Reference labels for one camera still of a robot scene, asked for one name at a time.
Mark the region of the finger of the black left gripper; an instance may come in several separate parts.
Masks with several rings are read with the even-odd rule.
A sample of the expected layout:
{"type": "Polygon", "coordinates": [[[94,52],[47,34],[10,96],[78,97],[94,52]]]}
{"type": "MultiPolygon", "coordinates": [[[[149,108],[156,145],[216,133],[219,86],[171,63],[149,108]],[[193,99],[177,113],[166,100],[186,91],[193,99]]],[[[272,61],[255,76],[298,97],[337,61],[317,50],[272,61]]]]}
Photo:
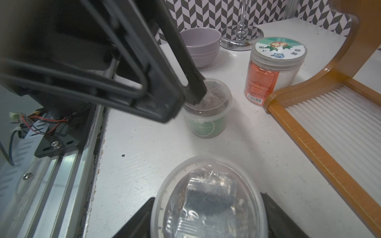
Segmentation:
{"type": "Polygon", "coordinates": [[[207,93],[207,88],[204,84],[205,77],[199,72],[192,61],[184,41],[181,38],[180,32],[176,24],[173,22],[173,18],[167,10],[164,1],[154,0],[153,5],[156,22],[166,37],[172,52],[188,80],[188,85],[185,90],[186,102],[192,105],[199,104],[207,93]]]}
{"type": "Polygon", "coordinates": [[[153,1],[87,1],[92,16],[116,48],[111,66],[100,71],[116,82],[111,107],[166,123],[186,101],[185,90],[160,49],[153,1]]]}

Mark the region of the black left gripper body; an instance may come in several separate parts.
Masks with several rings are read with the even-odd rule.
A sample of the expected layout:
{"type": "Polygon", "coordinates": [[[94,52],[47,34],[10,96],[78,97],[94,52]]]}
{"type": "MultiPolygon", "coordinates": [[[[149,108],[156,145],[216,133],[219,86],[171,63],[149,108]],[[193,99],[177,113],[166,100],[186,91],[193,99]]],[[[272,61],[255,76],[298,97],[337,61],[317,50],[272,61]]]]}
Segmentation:
{"type": "Polygon", "coordinates": [[[116,51],[87,1],[1,1],[1,85],[53,117],[111,104],[119,86],[99,72],[116,51]]]}

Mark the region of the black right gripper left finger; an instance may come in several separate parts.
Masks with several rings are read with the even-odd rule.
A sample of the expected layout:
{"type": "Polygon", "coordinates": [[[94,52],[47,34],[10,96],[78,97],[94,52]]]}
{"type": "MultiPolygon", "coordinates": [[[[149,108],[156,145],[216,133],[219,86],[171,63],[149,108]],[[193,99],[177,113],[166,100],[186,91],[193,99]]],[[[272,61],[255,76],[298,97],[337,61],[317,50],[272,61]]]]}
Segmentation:
{"type": "Polygon", "coordinates": [[[135,214],[123,225],[113,238],[150,238],[150,221],[155,198],[151,197],[135,214]]]}

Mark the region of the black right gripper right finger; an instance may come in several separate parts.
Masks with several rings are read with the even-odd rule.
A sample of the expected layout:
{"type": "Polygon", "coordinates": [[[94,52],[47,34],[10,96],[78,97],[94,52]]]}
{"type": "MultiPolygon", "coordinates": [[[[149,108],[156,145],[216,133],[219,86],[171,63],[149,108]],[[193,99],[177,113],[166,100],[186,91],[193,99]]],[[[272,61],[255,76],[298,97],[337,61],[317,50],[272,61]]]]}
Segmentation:
{"type": "Polygon", "coordinates": [[[267,213],[269,238],[309,238],[267,193],[261,196],[267,213]]]}

